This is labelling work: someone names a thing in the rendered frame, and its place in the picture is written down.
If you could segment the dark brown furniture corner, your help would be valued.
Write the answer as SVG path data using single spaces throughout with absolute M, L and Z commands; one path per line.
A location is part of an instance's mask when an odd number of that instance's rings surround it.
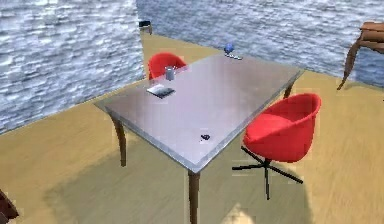
M 11 219 L 19 216 L 11 200 L 0 190 L 0 224 L 7 224 Z

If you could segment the grey table with brown legs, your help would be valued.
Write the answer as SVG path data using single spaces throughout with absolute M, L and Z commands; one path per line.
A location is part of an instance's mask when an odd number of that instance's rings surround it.
M 124 130 L 185 167 L 189 176 L 190 224 L 198 224 L 200 172 L 239 135 L 303 70 L 253 57 L 211 55 L 176 71 L 175 79 L 146 80 L 96 106 L 112 119 L 126 163 Z M 162 84 L 175 90 L 160 99 L 147 89 Z M 210 135 L 203 140 L 201 135 Z

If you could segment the brown wooden side table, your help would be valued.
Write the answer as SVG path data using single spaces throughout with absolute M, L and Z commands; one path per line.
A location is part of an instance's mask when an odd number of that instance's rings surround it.
M 384 22 L 364 22 L 360 27 L 360 35 L 351 45 L 344 65 L 343 78 L 338 90 L 341 90 L 348 79 L 355 63 L 357 53 L 361 47 L 384 54 Z

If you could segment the small black box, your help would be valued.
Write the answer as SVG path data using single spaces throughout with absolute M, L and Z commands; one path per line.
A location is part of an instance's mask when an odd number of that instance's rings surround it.
M 141 30 L 147 29 L 149 34 L 152 34 L 153 29 L 152 29 L 151 22 L 149 20 L 140 21 L 139 22 L 139 28 Z

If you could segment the red tub chair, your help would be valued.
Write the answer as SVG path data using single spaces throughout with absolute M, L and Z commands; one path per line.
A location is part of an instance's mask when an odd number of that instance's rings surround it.
M 149 78 L 154 79 L 165 73 L 166 67 L 181 68 L 186 62 L 179 56 L 170 52 L 160 52 L 153 55 L 148 61 Z
M 322 99 L 315 93 L 301 93 L 269 106 L 246 127 L 241 150 L 258 164 L 233 167 L 233 170 L 264 169 L 265 193 L 270 199 L 268 170 L 302 184 L 303 181 L 271 162 L 295 163 L 308 153 L 314 136 L 316 116 Z

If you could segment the black flat tablet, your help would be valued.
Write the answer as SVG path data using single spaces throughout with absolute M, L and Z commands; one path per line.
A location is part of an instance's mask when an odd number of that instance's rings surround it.
M 162 84 L 157 84 L 157 85 L 154 85 L 154 86 L 148 88 L 147 92 L 160 98 L 160 99 L 163 99 L 163 98 L 171 95 L 172 93 L 174 93 L 175 90 L 170 88 L 170 87 L 165 87 Z

